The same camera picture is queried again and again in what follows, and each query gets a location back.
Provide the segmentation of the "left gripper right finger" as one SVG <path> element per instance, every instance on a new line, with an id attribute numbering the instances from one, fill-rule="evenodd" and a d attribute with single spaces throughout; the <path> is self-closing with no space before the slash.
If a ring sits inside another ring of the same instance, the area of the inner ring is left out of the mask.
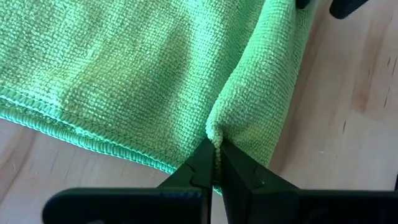
<path id="1" fill-rule="evenodd" d="M 221 145 L 229 223 L 397 224 L 397 191 L 300 189 L 229 141 Z"/>

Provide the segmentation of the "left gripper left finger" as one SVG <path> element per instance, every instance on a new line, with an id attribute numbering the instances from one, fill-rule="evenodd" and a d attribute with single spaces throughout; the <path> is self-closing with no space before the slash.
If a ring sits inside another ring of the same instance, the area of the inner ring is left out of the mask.
<path id="1" fill-rule="evenodd" d="M 154 188 L 72 188 L 52 196 L 44 223 L 209 223 L 215 148 L 205 139 Z"/>

